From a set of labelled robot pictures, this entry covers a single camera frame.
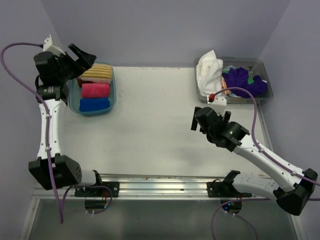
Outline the blue towel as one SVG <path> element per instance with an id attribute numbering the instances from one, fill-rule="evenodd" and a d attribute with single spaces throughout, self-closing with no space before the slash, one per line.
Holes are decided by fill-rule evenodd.
<path id="1" fill-rule="evenodd" d="M 80 112 L 101 111 L 110 107 L 108 98 L 83 98 L 79 103 Z"/>

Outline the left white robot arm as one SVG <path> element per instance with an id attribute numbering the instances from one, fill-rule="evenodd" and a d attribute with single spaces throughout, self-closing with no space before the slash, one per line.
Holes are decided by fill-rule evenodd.
<path id="1" fill-rule="evenodd" d="M 64 154 L 63 117 L 68 107 L 68 81 L 89 70 L 97 57 L 73 43 L 68 48 L 77 60 L 53 45 L 44 45 L 43 51 L 33 58 L 38 70 L 35 86 L 41 135 L 37 158 L 29 162 L 28 170 L 45 190 L 86 186 L 87 192 L 96 197 L 104 190 L 99 173 L 83 170 L 77 161 Z"/>

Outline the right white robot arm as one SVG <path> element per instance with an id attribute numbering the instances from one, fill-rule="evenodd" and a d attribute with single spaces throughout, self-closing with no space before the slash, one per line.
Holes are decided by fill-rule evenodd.
<path id="1" fill-rule="evenodd" d="M 207 140 L 248 160 L 269 178 L 249 176 L 231 170 L 222 181 L 208 182 L 210 198 L 250 198 L 254 195 L 276 201 L 285 212 L 299 216 L 312 196 L 318 173 L 301 169 L 254 140 L 249 130 L 230 121 L 231 112 L 217 114 L 211 107 L 194 109 L 191 130 L 197 127 Z"/>

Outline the yellow white striped towel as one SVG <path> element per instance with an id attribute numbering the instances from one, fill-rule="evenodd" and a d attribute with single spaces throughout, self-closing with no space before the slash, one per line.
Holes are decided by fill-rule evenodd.
<path id="1" fill-rule="evenodd" d="M 94 63 L 93 66 L 86 70 L 77 80 L 84 82 L 110 84 L 113 80 L 113 67 L 109 64 Z"/>

